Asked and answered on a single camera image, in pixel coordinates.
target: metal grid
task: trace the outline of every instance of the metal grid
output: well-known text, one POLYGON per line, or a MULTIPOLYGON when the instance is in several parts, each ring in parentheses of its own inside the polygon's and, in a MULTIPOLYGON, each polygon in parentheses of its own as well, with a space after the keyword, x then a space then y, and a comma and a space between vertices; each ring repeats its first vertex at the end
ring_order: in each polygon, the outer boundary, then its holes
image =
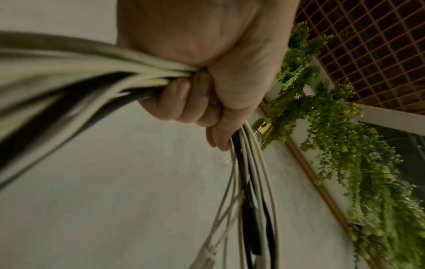
POLYGON ((425 115, 425 0, 307 0, 296 21, 334 35, 318 58, 351 101, 425 115))

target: finger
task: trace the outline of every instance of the finger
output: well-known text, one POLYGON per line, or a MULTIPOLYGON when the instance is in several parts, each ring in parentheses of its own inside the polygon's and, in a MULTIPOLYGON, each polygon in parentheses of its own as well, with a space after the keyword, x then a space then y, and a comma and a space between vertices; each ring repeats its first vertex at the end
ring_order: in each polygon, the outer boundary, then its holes
POLYGON ((213 78, 206 71, 198 71, 191 81, 191 88, 185 109, 177 119, 183 123, 198 121, 208 107, 209 96, 213 89, 213 78))
POLYGON ((207 142, 210 145, 210 147, 216 148, 217 146, 213 139, 213 128, 212 127, 205 128, 205 134, 207 136, 207 142))
POLYGON ((223 108, 220 121, 212 128, 212 139, 221 151, 230 149, 230 138, 242 127, 254 109, 255 106, 247 109, 223 108))
POLYGON ((190 81, 187 78, 177 78, 162 90, 159 97, 139 101, 142 107, 155 118, 163 121, 175 120, 180 117, 189 95, 190 81))
POLYGON ((196 122, 197 125, 202 127, 211 127, 216 125, 221 118, 222 106, 214 91, 211 92, 209 97, 209 104, 204 112, 204 115, 196 122))

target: marble surface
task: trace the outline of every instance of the marble surface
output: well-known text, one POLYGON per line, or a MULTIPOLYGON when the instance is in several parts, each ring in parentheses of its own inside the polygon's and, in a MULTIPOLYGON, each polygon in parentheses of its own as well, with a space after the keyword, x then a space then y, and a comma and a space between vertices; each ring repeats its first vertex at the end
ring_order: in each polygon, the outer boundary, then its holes
MULTIPOLYGON (((113 42, 114 7, 113 0, 3 0, 0 28, 113 42)), ((230 173, 228 154, 204 136, 135 103, 106 118, 0 193, 0 268, 188 268, 230 173)), ((353 268, 347 235, 286 146, 274 143, 264 155, 282 268, 353 268)), ((238 268, 235 233, 229 249, 228 268, 238 268)))

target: wooden trim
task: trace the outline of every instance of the wooden trim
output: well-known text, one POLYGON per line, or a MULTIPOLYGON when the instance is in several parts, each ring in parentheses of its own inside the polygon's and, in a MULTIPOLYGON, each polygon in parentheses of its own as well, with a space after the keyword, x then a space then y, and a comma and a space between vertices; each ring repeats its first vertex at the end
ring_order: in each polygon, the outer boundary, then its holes
MULTIPOLYGON (((269 112, 269 108, 267 107, 266 103, 264 101, 261 101, 260 103, 260 109, 263 111, 263 113, 265 115, 268 114, 269 112)), ((316 175, 316 173, 313 171, 313 169, 311 168, 310 164, 308 163, 308 161, 304 158, 304 156, 301 154, 300 150, 298 149, 298 147, 295 145, 295 143, 292 141, 292 139, 290 137, 287 138, 285 145, 289 148, 289 150, 292 152, 292 154, 294 155, 294 157, 297 159, 298 163, 301 165, 301 167, 303 168, 304 172, 307 174, 308 178, 310 179, 310 181, 313 183, 313 185, 315 186, 316 190, 320 193, 320 195, 322 196, 323 200, 325 200, 326 204, 328 205, 330 211, 332 212, 333 216, 336 218, 336 220, 338 221, 338 223, 342 226, 342 228, 344 229, 345 232, 347 232, 348 238, 350 238, 350 226, 348 225, 347 220, 345 219, 344 214, 342 214, 341 210, 339 209, 339 207, 336 205, 335 201, 332 199, 331 195, 329 195, 328 191, 326 190, 326 188, 322 185, 317 185, 316 182, 318 180, 318 177, 316 175)), ((369 264, 371 269, 381 269, 381 267, 373 260, 373 259, 369 259, 366 260, 366 262, 369 264)))

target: human hand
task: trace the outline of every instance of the human hand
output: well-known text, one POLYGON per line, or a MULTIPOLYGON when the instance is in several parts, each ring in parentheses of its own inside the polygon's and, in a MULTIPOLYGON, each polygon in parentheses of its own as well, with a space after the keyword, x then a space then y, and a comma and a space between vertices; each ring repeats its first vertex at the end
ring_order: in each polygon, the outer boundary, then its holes
POLYGON ((279 71, 299 0, 118 0, 117 45, 204 69, 141 102, 222 151, 279 71))

